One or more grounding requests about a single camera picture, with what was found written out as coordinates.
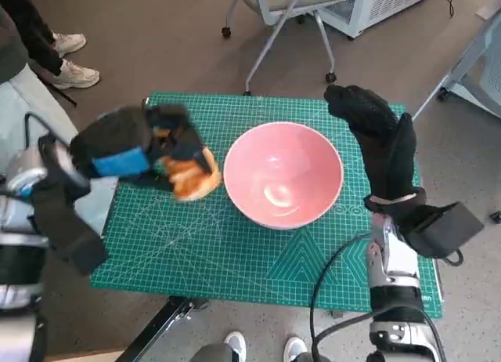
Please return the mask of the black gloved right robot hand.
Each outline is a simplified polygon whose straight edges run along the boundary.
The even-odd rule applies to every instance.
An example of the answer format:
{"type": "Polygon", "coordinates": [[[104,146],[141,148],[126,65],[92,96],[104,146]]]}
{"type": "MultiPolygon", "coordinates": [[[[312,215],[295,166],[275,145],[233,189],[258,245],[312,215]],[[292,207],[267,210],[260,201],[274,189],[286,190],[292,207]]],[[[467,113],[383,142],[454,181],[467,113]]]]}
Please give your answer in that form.
{"type": "Polygon", "coordinates": [[[386,100],[357,85],[330,85],[324,99],[329,114],[346,121],[359,143],[370,194],[397,201],[416,193],[416,134],[410,114],[398,118],[386,100]]]}

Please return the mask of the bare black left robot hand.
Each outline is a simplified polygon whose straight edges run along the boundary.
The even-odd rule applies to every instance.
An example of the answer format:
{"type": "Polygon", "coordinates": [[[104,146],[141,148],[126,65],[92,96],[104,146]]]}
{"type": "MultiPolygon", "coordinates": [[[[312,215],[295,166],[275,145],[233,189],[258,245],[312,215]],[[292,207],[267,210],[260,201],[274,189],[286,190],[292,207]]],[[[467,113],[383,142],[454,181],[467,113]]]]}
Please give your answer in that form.
{"type": "Polygon", "coordinates": [[[194,163],[203,174],[214,169],[183,105],[121,107],[96,119],[70,142],[76,168],[91,179],[117,177],[139,187],[172,192],[170,179],[155,170],[166,157],[194,163]]]}

